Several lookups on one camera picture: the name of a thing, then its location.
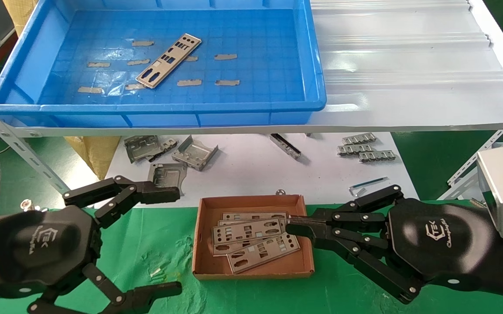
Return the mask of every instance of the cardboard box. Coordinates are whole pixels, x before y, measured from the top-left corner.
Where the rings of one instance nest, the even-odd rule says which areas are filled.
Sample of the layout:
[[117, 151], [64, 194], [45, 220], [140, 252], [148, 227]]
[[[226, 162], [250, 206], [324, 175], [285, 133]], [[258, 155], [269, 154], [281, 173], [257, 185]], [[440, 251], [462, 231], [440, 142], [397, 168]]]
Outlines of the cardboard box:
[[223, 212], [287, 212], [305, 216], [301, 195], [263, 195], [202, 198], [197, 213], [193, 243], [194, 276], [198, 280], [305, 278], [314, 272], [311, 241], [299, 237], [301, 250], [241, 274], [232, 274], [225, 256], [212, 256], [211, 228], [222, 219]]

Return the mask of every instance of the robotic hand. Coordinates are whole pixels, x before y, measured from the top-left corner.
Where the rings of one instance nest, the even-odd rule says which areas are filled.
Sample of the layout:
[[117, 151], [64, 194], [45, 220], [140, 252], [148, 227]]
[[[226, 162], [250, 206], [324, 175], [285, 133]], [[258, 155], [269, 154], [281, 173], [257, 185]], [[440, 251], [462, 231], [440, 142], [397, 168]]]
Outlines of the robotic hand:
[[[112, 198], [92, 218], [81, 208]], [[82, 314], [54, 305], [88, 278], [110, 300], [102, 314], [147, 313], [157, 298], [181, 294], [171, 282], [121, 292], [97, 267], [108, 228], [138, 202], [166, 203], [180, 198], [177, 187], [114, 177], [63, 194], [60, 211], [26, 211], [0, 216], [0, 298], [42, 293], [28, 306], [30, 314]]]
[[[387, 215], [374, 212], [389, 205]], [[286, 231], [336, 252], [404, 304], [426, 284], [503, 294], [503, 238], [486, 208], [425, 204], [393, 185], [290, 217]]]

